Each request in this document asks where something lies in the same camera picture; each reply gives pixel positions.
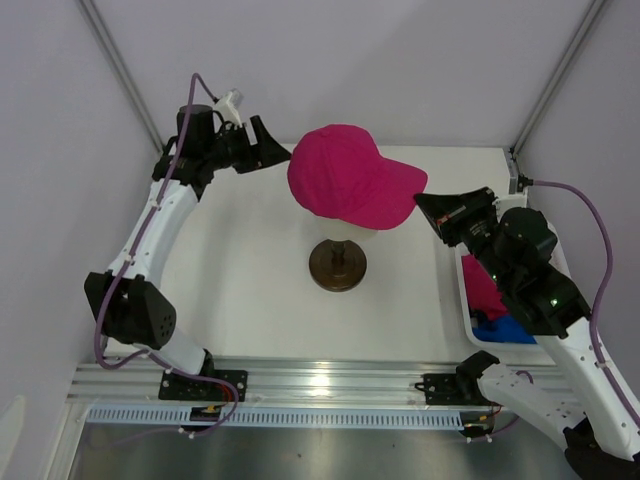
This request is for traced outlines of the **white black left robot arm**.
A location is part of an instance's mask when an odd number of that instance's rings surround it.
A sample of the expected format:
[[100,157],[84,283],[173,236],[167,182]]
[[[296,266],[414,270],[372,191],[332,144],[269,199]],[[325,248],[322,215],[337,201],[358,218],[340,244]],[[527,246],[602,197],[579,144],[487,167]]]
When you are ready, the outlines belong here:
[[177,134],[154,166],[146,204],[134,230],[104,272],[91,272],[84,291],[95,318],[94,354],[105,369],[124,366],[104,358],[105,339],[136,347],[166,369],[181,371],[181,388],[194,400],[209,398],[216,376],[204,367],[208,351],[183,334],[177,312],[161,291],[164,267],[186,219],[217,171],[246,174],[290,159],[290,152],[258,115],[239,121],[230,107],[183,106]]

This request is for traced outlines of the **magenta baseball cap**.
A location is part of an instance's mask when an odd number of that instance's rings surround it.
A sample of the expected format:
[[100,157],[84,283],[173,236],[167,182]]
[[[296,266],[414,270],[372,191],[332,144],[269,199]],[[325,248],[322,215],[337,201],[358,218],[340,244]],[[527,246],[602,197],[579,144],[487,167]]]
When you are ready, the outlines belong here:
[[330,124],[300,139],[287,181],[297,203],[316,216],[391,230],[413,212],[428,174],[382,155],[366,129]]

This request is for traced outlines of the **cream mannequin head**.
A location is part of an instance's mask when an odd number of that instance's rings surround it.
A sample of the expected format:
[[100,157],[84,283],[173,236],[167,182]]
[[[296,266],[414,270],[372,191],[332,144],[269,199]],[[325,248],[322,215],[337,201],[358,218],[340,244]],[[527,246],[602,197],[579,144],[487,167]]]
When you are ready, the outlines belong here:
[[366,241],[378,233],[375,229],[360,227],[339,219],[315,216],[315,222],[324,237],[335,242]]

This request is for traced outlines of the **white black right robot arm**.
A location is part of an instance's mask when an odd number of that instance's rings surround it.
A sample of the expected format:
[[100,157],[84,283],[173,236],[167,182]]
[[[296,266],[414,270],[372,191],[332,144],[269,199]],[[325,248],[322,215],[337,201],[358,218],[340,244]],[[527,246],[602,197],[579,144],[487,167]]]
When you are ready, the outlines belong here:
[[497,403],[553,441],[582,479],[639,476],[639,401],[597,338],[596,309],[550,262],[558,243],[544,215],[497,209],[487,187],[458,195],[415,195],[417,207],[449,247],[464,245],[511,316],[562,372],[579,403],[564,406],[496,356],[479,351],[458,365],[464,402]]

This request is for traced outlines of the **brown wooden round stand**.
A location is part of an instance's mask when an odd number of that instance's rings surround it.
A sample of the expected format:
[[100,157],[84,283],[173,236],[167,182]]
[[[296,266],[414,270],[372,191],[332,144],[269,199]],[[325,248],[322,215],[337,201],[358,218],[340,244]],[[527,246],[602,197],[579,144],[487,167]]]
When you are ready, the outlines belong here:
[[324,240],[309,257],[309,272],[314,282],[330,292],[346,292],[357,287],[367,271],[364,250],[351,240]]

